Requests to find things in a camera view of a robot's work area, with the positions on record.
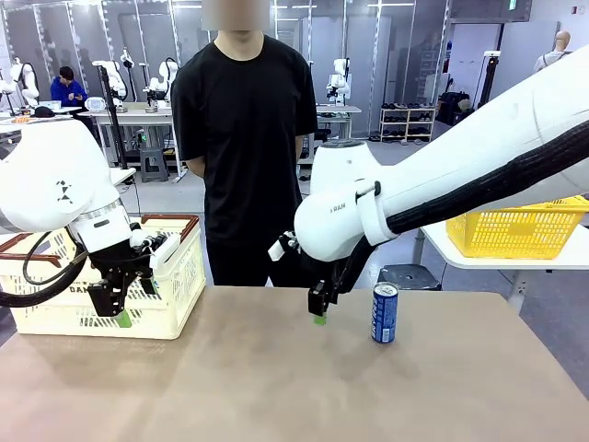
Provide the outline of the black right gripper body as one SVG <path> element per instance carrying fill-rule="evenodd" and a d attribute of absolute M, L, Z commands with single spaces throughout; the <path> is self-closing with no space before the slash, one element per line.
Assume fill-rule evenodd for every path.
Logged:
<path fill-rule="evenodd" d="M 337 300 L 339 294 L 349 293 L 355 285 L 355 270 L 351 261 L 330 262 L 326 276 L 326 299 Z"/>

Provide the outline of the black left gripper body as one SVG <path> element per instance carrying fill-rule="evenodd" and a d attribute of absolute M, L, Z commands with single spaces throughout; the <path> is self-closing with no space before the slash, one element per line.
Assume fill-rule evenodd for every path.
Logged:
<path fill-rule="evenodd" d="M 151 278 L 151 250 L 144 241 L 133 247 L 129 240 L 122 241 L 106 249 L 88 255 L 92 265 L 101 277 L 110 282 L 114 292 L 127 294 L 128 287 L 139 278 Z"/>

